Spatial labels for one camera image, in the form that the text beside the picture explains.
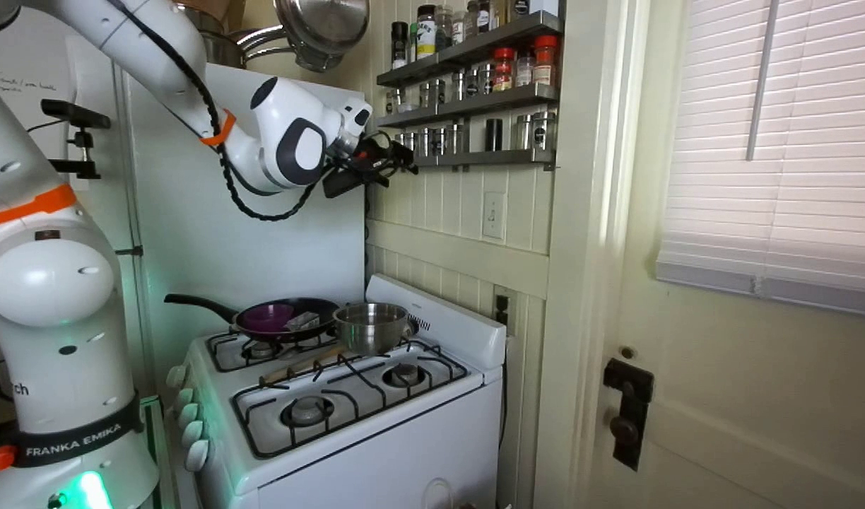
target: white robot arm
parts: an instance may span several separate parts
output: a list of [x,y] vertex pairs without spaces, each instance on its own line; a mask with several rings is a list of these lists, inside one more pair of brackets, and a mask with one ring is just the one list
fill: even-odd
[[[250,192],[308,192],[338,179],[325,186],[338,194],[414,165],[410,149],[362,139],[365,102],[332,111],[285,80],[256,90],[257,132],[244,132],[203,88],[201,35],[171,0],[0,0],[0,29],[24,5],[103,49],[219,149]],[[0,351],[17,411],[17,433],[0,447],[0,505],[56,509],[100,486],[100,498],[126,509],[153,491],[117,275],[117,254],[72,183],[0,102]]]

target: frying pan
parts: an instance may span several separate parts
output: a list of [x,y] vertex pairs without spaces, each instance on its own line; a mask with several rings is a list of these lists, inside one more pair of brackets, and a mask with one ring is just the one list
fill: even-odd
[[211,309],[213,313],[228,320],[233,332],[267,341],[311,340],[332,327],[332,313],[338,310],[338,306],[329,300],[267,300],[244,310],[196,293],[168,293],[165,303]]

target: spice rack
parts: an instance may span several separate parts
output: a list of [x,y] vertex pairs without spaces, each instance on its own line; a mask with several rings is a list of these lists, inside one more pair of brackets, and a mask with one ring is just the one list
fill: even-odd
[[[529,13],[495,30],[479,35],[475,39],[451,45],[428,60],[410,63],[397,70],[384,70],[376,76],[376,86],[384,88],[407,88],[425,80],[455,74],[459,67],[475,64],[493,56],[493,49],[512,45],[524,49],[533,45],[538,35],[560,35],[564,25],[551,13]],[[432,108],[406,111],[382,117],[382,128],[418,128],[432,121],[468,118],[482,114],[502,114],[512,108],[534,108],[534,105],[557,105],[560,90],[557,86],[526,86],[512,90],[493,90],[479,94],[462,102],[444,102]],[[483,166],[483,165],[554,165],[554,149],[499,149],[499,152],[454,152],[454,156],[428,156],[415,158],[418,166]]]

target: pan handle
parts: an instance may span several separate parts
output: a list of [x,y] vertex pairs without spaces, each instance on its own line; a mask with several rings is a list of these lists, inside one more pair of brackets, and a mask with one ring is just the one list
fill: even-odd
[[201,309],[211,309],[213,313],[223,317],[228,322],[236,322],[236,317],[239,317],[236,309],[222,306],[222,303],[206,300],[206,296],[196,296],[196,293],[168,293],[165,303],[201,306]]

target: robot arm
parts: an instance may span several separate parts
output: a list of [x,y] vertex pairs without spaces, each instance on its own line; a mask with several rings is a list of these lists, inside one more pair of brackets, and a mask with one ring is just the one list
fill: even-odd
[[203,86],[203,39],[171,0],[25,0],[78,29],[119,67],[136,76],[179,121],[223,156],[236,179],[257,194],[308,186],[349,165],[370,108],[343,111],[285,80],[252,97],[257,132],[246,132]]

